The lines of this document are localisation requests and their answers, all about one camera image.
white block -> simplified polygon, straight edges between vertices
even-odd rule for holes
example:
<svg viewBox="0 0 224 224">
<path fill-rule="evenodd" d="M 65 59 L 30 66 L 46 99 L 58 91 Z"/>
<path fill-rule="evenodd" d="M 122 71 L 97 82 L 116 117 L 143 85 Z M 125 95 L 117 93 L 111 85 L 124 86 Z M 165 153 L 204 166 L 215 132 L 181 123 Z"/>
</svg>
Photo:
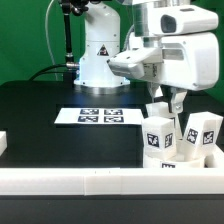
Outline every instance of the white block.
<svg viewBox="0 0 224 224">
<path fill-rule="evenodd" d="M 167 160 L 176 154 L 174 122 L 168 118 L 152 116 L 142 121 L 144 154 Z"/>
<path fill-rule="evenodd" d="M 174 126 L 176 131 L 176 139 L 182 139 L 182 131 L 180 127 L 178 114 L 170 113 L 169 106 L 166 102 L 157 102 L 146 104 L 146 110 L 149 117 L 159 116 L 164 118 L 170 118 L 174 120 Z"/>
<path fill-rule="evenodd" d="M 169 160 L 161 160 L 152 158 L 147 155 L 143 156 L 143 167 L 144 168 L 204 168 L 205 158 L 199 158 L 192 161 L 185 162 L 184 156 L 181 154 L 170 158 Z"/>
<path fill-rule="evenodd" d="M 6 132 L 0 131 L 0 156 L 7 148 Z"/>
<path fill-rule="evenodd" d="M 205 158 L 208 168 L 224 168 L 224 152 L 216 145 L 213 153 Z"/>
<path fill-rule="evenodd" d="M 190 114 L 181 143 L 186 161 L 213 153 L 222 120 L 223 117 L 210 112 Z"/>
</svg>

warning label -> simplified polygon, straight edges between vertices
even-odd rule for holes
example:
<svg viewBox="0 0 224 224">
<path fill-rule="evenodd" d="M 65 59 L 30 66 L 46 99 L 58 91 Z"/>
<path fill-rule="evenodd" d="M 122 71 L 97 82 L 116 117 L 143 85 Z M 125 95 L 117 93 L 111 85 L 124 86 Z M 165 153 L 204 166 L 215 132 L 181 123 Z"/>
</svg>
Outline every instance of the warning label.
<svg viewBox="0 0 224 224">
<path fill-rule="evenodd" d="M 98 52 L 97 55 L 99 55 L 99 56 L 109 56 L 108 51 L 107 51 L 105 45 L 103 45 L 103 46 L 100 48 L 100 50 L 99 50 L 99 52 Z"/>
</svg>

metal bracket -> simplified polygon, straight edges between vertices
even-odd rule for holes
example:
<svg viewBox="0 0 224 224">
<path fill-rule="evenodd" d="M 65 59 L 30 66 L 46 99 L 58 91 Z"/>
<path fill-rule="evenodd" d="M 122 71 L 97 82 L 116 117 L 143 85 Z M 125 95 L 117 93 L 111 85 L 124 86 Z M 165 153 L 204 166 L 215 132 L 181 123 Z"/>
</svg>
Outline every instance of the metal bracket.
<svg viewBox="0 0 224 224">
<path fill-rule="evenodd" d="M 147 88 L 150 96 L 152 97 L 152 102 L 154 102 L 155 98 L 163 96 L 160 84 L 148 82 Z"/>
<path fill-rule="evenodd" d="M 169 102 L 170 112 L 179 114 L 183 112 L 183 101 L 187 95 L 186 89 L 171 87 L 172 98 Z"/>
</svg>

black pole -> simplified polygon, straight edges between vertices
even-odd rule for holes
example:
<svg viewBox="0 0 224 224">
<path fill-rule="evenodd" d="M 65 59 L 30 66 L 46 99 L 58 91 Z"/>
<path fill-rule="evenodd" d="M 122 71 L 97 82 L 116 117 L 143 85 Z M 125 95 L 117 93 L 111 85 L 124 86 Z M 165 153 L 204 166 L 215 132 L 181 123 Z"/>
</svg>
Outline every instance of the black pole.
<svg viewBox="0 0 224 224">
<path fill-rule="evenodd" d="M 74 56 L 72 54 L 71 26 L 70 26 L 69 14 L 64 14 L 64 22 L 65 22 L 66 63 L 74 62 Z"/>
</svg>

black table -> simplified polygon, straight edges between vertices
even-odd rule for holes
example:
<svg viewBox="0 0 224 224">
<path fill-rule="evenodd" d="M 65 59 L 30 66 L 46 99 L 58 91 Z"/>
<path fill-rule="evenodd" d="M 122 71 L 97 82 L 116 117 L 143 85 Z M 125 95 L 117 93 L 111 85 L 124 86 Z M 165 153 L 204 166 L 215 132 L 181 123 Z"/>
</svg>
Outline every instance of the black table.
<svg viewBox="0 0 224 224">
<path fill-rule="evenodd" d="M 14 81 L 0 87 L 0 130 L 8 148 L 2 168 L 142 167 L 141 127 L 54 124 L 62 107 L 138 108 L 150 103 L 145 83 L 130 91 L 94 96 L 62 82 Z M 189 113 L 224 115 L 206 93 L 188 92 Z M 223 126 L 217 144 L 224 149 Z M 224 195 L 1 196 L 1 223 L 222 223 Z"/>
</svg>

